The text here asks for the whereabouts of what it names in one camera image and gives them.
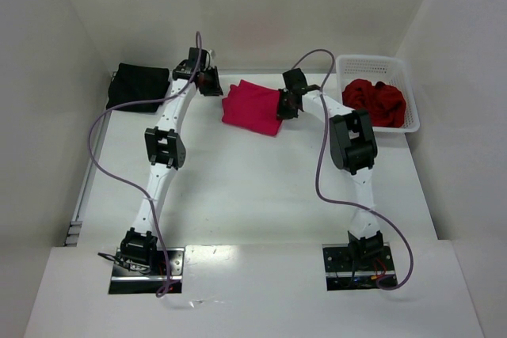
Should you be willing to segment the pink t-shirt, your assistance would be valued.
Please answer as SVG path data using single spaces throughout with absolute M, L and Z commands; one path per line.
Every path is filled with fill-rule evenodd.
M 277 118 L 280 93 L 245 80 L 230 85 L 222 100 L 222 122 L 261 135 L 275 137 L 282 124 Z

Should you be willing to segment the dark red t-shirt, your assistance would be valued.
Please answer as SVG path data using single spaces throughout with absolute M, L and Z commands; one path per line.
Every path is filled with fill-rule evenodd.
M 374 127 L 400 128 L 405 123 L 404 96 L 384 82 L 355 79 L 342 91 L 342 100 L 345 106 L 367 110 Z

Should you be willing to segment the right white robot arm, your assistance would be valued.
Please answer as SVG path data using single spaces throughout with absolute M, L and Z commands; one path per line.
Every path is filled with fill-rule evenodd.
M 356 199 L 341 202 L 355 208 L 348 231 L 349 255 L 354 264 L 366 262 L 383 248 L 383 235 L 372 213 L 372 172 L 378 148 L 370 116 L 363 109 L 354 110 L 327 96 L 318 85 L 309 85 L 299 68 L 284 72 L 283 79 L 276 116 L 289 120 L 306 112 L 324 123 L 324 147 L 318 166 L 328 153 L 334 166 L 352 181 Z

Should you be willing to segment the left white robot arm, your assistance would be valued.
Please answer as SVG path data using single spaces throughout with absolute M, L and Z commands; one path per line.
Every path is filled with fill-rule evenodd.
M 164 199 L 177 171 L 186 159 L 181 139 L 183 119 L 197 93 L 205 97 L 223 94 L 218 69 L 212 64 L 213 53 L 189 49 L 189 56 L 174 69 L 170 83 L 170 98 L 162 105 L 158 122 L 145 130 L 144 140 L 150 164 L 147 194 L 130 230 L 120 243 L 119 258 L 135 270 L 148 272 L 158 266 L 158 251 L 162 249 L 157 222 Z

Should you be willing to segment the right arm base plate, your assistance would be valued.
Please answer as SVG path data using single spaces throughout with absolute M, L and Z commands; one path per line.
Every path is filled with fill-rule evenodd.
M 378 289 L 377 281 L 388 288 L 398 285 L 389 245 L 360 264 L 353 264 L 347 245 L 324 245 L 322 255 L 328 291 Z

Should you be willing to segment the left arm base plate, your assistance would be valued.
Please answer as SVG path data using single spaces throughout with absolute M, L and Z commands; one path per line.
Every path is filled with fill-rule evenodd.
M 168 249 L 167 256 L 159 249 L 151 265 L 136 264 L 131 260 L 120 259 L 120 250 L 112 266 L 108 293 L 112 295 L 157 294 L 167 281 L 167 268 L 170 268 L 168 294 L 182 291 L 184 257 L 183 248 Z

